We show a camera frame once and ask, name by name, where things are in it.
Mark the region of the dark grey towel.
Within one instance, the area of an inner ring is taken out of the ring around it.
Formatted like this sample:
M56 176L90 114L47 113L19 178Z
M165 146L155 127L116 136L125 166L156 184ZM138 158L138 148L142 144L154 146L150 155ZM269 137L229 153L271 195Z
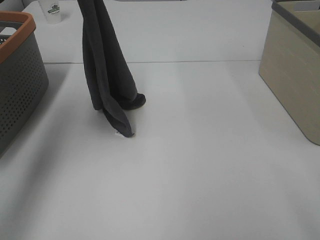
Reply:
M77 3L83 17L83 66L93 108L102 111L114 129L130 138L134 133L125 111L142 107L146 97L138 93L104 2Z

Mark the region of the grey perforated basket orange rim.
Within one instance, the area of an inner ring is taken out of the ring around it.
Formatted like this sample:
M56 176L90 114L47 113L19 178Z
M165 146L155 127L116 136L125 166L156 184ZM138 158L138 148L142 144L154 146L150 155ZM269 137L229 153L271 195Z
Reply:
M27 12L1 11L0 153L4 154L42 100L49 79L35 37L36 23Z

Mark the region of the beige bin with grey rim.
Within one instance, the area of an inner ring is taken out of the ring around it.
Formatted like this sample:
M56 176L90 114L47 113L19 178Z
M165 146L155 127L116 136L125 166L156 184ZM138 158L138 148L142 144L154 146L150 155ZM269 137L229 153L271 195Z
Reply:
M320 2L274 0L258 71L302 134L320 143Z

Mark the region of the white paper cup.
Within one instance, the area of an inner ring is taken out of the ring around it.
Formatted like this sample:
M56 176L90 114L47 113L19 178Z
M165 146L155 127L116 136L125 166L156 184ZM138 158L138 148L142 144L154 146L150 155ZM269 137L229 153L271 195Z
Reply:
M58 24L62 21L58 0L38 0L38 3L48 24Z

